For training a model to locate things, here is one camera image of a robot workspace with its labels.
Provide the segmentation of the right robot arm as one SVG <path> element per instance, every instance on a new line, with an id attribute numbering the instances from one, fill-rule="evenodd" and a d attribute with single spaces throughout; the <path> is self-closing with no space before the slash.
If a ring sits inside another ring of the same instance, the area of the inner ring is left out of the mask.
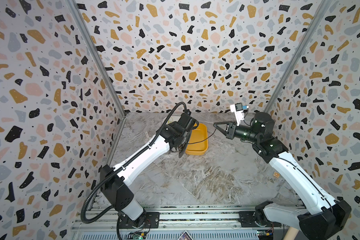
<path id="1" fill-rule="evenodd" d="M 309 240 L 327 240 L 344 229 L 351 206 L 338 201 L 320 187 L 297 163 L 288 148 L 273 135 L 275 121 L 268 113 L 255 113 L 249 126 L 235 122 L 217 122 L 214 127 L 227 139 L 250 142 L 254 151 L 276 170 L 296 192 L 304 208 L 281 206 L 265 201 L 255 208 L 259 226 L 280 223 L 301 231 Z"/>

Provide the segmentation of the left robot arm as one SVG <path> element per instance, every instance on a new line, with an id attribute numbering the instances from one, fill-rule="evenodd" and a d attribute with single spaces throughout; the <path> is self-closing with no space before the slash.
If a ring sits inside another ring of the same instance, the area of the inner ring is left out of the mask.
<path id="1" fill-rule="evenodd" d="M 178 150 L 182 157 L 188 146 L 192 131 L 199 122 L 190 114 L 183 113 L 176 121 L 164 125 L 156 131 L 153 138 L 132 156 L 113 167 L 104 166 L 101 170 L 101 193 L 122 217 L 127 218 L 132 228 L 140 228 L 146 222 L 146 211 L 129 188 L 133 181 L 158 157 L 168 151 Z"/>

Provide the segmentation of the grey cable spool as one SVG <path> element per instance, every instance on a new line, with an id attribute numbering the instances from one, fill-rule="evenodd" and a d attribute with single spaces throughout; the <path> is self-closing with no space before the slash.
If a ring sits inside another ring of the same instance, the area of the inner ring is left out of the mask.
<path id="1" fill-rule="evenodd" d="M 184 140 L 179 145 L 179 158 L 182 158 L 186 152 L 186 149 L 188 147 L 188 144 L 189 144 L 189 141 L 190 141 L 190 138 L 192 135 L 192 130 L 193 130 L 193 128 L 190 128 L 188 131 L 184 132 Z"/>

